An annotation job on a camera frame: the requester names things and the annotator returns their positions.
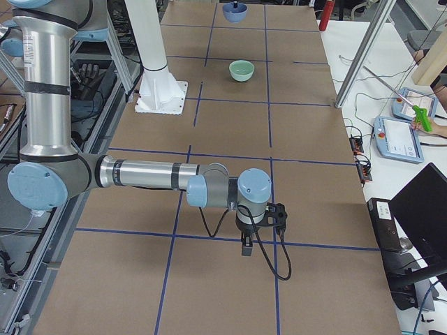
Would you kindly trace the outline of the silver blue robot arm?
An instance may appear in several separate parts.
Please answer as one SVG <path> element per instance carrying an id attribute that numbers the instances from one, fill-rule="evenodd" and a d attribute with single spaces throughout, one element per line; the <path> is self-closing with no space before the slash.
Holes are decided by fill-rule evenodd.
<path id="1" fill-rule="evenodd" d="M 23 33 L 27 103 L 27 143 L 8 175 L 18 202 L 47 211 L 93 188 L 184 191 L 191 206 L 234 211 L 242 254 L 251 255 L 258 229 L 268 224 L 271 180 L 264 171 L 252 168 L 231 177 L 218 163 L 129 161 L 84 154 L 72 145 L 70 44 L 89 34 L 108 37 L 105 1 L 14 1 L 13 19 Z"/>

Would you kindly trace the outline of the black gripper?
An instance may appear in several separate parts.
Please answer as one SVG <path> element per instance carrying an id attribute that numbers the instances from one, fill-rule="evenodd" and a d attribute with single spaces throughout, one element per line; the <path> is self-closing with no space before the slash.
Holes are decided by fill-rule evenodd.
<path id="1" fill-rule="evenodd" d="M 242 233 L 241 237 L 241 244 L 242 244 L 242 250 L 241 255 L 242 256 L 251 256 L 253 251 L 253 237 L 256 232 L 260 230 L 260 227 L 255 222 L 254 218 L 252 216 L 245 216 L 245 215 L 236 215 L 235 218 L 236 226 Z"/>

